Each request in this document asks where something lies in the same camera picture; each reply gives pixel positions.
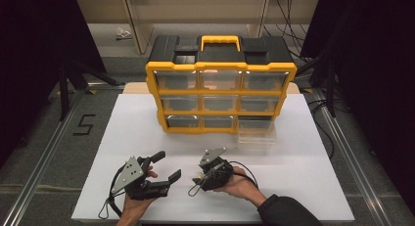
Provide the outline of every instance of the person's right hand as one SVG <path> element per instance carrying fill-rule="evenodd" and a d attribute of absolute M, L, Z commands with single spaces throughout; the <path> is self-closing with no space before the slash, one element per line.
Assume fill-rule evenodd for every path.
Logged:
<path fill-rule="evenodd" d="M 243 168 L 238 166 L 233 166 L 233 168 L 234 172 L 247 175 Z M 236 198 L 245 199 L 253 203 L 256 207 L 262 205 L 266 200 L 263 193 L 251 181 L 239 175 L 232 175 L 226 185 L 214 191 L 224 192 Z"/>

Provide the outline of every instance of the white table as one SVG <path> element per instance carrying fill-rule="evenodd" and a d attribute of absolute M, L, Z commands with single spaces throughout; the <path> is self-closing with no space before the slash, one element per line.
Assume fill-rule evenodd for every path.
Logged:
<path fill-rule="evenodd" d="M 182 177 L 171 186 L 167 198 L 150 206 L 142 223 L 260 222 L 256 208 L 245 200 L 202 190 L 193 198 L 188 196 L 205 150 L 227 147 L 221 157 L 245 164 L 265 196 L 293 197 L 322 221 L 354 220 L 303 95 L 288 95 L 275 121 L 275 147 L 264 150 L 236 149 L 236 137 L 229 134 L 166 134 L 156 111 L 152 95 L 118 96 L 72 219 L 99 219 L 114 175 L 129 157 L 165 151 L 166 157 L 155 164 L 159 178 L 151 181 L 164 181 L 177 169 Z M 115 199 L 119 208 L 123 198 Z M 118 219 L 111 209 L 109 219 Z"/>

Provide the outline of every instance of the person's left hand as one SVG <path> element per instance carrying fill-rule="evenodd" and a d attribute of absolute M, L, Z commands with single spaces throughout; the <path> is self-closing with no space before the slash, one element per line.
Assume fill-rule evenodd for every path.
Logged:
<path fill-rule="evenodd" d="M 147 175 L 153 178 L 157 178 L 156 172 L 152 171 L 153 167 L 150 165 Z M 125 194 L 124 209 L 122 211 L 121 218 L 119 219 L 117 226 L 132 226 L 135 225 L 138 220 L 143 216 L 149 205 L 156 199 L 149 199 L 143 201 L 132 200 Z"/>

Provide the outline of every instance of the wearable gripper device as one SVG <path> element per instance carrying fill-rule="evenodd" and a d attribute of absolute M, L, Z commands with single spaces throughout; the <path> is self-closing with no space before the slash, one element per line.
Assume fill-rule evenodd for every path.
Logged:
<path fill-rule="evenodd" d="M 199 162 L 204 172 L 204 177 L 193 178 L 196 185 L 200 185 L 204 191 L 213 190 L 228 183 L 233 174 L 233 167 L 226 159 L 220 157 L 226 149 L 206 150 Z"/>
<path fill-rule="evenodd" d="M 112 209 L 120 216 L 121 212 L 116 207 L 114 197 L 123 189 L 132 200 L 147 200 L 161 197 L 167 197 L 170 185 L 181 177 L 181 170 L 177 170 L 168 177 L 167 181 L 150 182 L 146 180 L 150 163 L 165 157 L 165 151 L 160 151 L 152 157 L 136 159 L 131 157 L 128 162 L 122 166 L 115 175 L 111 185 L 110 196 L 108 198 Z"/>

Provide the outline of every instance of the human hand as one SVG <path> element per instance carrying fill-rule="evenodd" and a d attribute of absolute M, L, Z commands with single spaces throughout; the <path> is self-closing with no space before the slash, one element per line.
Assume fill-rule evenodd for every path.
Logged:
<path fill-rule="evenodd" d="M 153 178 L 157 178 L 156 172 L 152 171 L 153 167 L 150 165 L 147 175 Z M 133 226 L 146 212 L 147 208 L 156 199 L 149 199 L 143 201 L 132 200 L 125 194 L 124 209 L 122 211 L 121 218 L 119 219 L 116 226 Z"/>
<path fill-rule="evenodd" d="M 234 172 L 247 175 L 245 170 L 238 166 L 233 166 Z M 247 178 L 239 175 L 232 175 L 228 183 L 215 192 L 224 192 L 239 199 L 245 199 L 253 203 L 256 207 L 265 202 L 266 197 L 263 193 Z"/>

